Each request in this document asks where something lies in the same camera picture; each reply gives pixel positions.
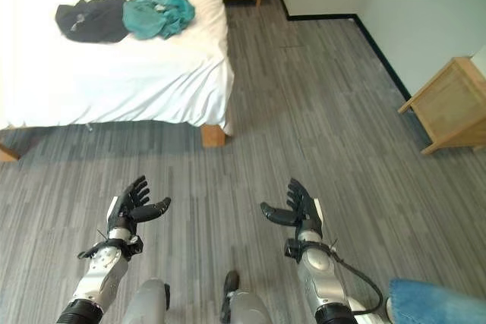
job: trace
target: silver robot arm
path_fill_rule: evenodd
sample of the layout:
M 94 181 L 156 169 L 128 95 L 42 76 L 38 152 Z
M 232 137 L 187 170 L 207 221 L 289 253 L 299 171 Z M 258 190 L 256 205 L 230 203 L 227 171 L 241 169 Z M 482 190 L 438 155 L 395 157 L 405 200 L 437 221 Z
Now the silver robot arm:
M 356 324 L 344 287 L 334 271 L 331 256 L 335 253 L 322 243 L 320 207 L 295 179 L 290 181 L 287 195 L 292 210 L 276 209 L 267 203 L 260 207 L 271 222 L 296 227 L 295 239 L 286 241 L 284 253 L 298 263 L 298 277 L 312 315 L 318 324 Z
M 319 234 L 313 231 L 303 231 L 298 235 L 298 239 L 321 242 Z M 322 250 L 306 250 L 298 263 L 297 273 L 314 316 L 327 304 L 335 303 L 349 307 L 344 287 L 334 272 L 334 262 Z
M 56 323 L 98 324 L 116 299 L 128 262 L 144 248 L 137 235 L 137 223 L 158 218 L 171 202 L 165 198 L 160 203 L 144 205 L 149 201 L 146 186 L 143 176 L 120 197 L 113 198 L 107 213 L 108 237 L 78 255 L 89 258 L 90 266 Z

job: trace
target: bed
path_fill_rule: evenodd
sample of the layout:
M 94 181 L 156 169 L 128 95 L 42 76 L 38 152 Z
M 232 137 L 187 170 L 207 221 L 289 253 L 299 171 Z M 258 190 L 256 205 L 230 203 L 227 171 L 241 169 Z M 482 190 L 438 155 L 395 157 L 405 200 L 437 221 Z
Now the bed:
M 234 76 L 222 0 L 189 0 L 196 17 L 180 35 L 113 44 L 61 34 L 55 11 L 77 1 L 4 0 L 0 129 L 156 120 L 224 143 Z

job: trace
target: denim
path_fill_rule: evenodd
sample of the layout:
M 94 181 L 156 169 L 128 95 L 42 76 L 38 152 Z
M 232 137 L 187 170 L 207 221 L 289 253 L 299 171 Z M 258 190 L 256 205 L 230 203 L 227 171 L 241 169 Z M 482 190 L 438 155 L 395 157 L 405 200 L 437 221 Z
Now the denim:
M 390 281 L 395 324 L 486 324 L 486 301 L 425 282 Z

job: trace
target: teal clothing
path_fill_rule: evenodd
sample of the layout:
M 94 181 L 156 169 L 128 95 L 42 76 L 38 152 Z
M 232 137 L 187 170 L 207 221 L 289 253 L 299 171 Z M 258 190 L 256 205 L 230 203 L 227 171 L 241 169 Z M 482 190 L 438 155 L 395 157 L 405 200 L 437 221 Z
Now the teal clothing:
M 188 0 L 129 0 L 123 4 L 123 24 L 138 39 L 160 35 L 168 39 L 194 19 Z

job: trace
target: wood-grain flooring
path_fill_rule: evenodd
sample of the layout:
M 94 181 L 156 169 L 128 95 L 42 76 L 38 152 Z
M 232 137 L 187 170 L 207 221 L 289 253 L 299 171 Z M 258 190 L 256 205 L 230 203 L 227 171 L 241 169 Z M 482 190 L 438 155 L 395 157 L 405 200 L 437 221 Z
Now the wood-grain flooring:
M 396 112 L 403 99 L 352 21 L 288 22 L 279 0 L 227 13 L 235 137 L 224 148 L 153 121 L 2 132 L 24 156 L 0 165 L 0 322 L 57 319 L 87 268 L 76 254 L 100 239 L 112 196 L 140 174 L 153 199 L 173 203 L 140 226 L 144 253 L 105 323 L 154 276 L 172 287 L 168 323 L 215 323 L 233 268 L 275 323 L 312 323 L 282 254 L 292 229 L 258 207 L 284 207 L 291 176 L 320 198 L 327 240 L 339 238 L 340 254 L 385 292 L 398 276 L 485 298 L 484 151 L 422 156 L 426 134 Z M 344 277 L 370 304 L 366 286 Z

